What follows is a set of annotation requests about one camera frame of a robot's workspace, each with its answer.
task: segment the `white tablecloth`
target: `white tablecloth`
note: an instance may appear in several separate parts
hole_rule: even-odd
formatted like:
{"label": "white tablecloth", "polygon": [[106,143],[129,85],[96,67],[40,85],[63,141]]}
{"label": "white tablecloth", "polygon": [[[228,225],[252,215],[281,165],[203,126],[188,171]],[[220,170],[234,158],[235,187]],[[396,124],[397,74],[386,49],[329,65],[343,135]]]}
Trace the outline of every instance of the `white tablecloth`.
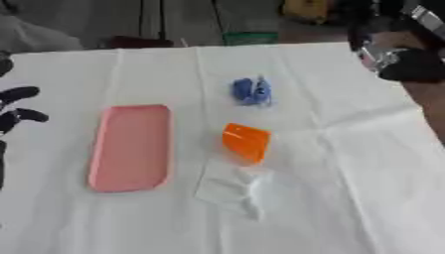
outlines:
{"label": "white tablecloth", "polygon": [[[403,88],[365,70],[346,44],[14,56],[2,89],[48,113],[6,140],[2,254],[443,254],[445,153]],[[268,109],[235,106],[228,85],[265,76]],[[174,117],[173,170],[151,191],[86,185],[95,128],[111,105]],[[269,129],[264,217],[194,197],[228,122]]]}

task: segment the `orange cup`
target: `orange cup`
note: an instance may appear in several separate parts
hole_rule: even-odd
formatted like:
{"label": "orange cup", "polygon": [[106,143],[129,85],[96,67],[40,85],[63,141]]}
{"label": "orange cup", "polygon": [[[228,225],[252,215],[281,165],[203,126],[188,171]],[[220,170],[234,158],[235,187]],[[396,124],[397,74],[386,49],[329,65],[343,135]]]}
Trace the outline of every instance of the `orange cup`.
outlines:
{"label": "orange cup", "polygon": [[222,133],[222,143],[249,164],[264,159],[269,140],[270,132],[235,123],[228,124]]}

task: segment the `blue crumpled object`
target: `blue crumpled object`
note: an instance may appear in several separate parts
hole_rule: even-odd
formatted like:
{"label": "blue crumpled object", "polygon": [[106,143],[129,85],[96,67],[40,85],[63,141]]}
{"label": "blue crumpled object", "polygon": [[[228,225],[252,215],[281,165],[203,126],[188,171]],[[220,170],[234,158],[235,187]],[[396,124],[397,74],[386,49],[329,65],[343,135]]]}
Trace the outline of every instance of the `blue crumpled object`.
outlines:
{"label": "blue crumpled object", "polygon": [[272,88],[270,83],[262,76],[258,82],[250,78],[238,79],[233,83],[232,95],[242,105],[271,104]]}

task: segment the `yellow object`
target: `yellow object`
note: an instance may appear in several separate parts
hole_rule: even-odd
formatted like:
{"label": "yellow object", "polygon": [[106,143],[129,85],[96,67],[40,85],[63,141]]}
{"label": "yellow object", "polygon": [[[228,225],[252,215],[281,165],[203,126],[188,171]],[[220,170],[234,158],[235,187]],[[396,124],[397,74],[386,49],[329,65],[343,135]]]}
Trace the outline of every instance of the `yellow object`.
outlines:
{"label": "yellow object", "polygon": [[286,0],[283,13],[322,24],[328,18],[328,0]]}
{"label": "yellow object", "polygon": [[222,143],[249,164],[264,159],[269,140],[270,132],[235,123],[228,124],[222,133]]}

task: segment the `green object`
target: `green object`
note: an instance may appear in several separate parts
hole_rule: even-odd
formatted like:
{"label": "green object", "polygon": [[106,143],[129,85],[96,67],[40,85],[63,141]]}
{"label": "green object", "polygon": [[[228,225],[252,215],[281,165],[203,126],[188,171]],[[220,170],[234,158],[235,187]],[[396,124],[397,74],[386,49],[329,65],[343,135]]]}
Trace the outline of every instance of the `green object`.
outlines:
{"label": "green object", "polygon": [[278,33],[273,32],[224,33],[222,36],[226,46],[276,44],[278,42]]}

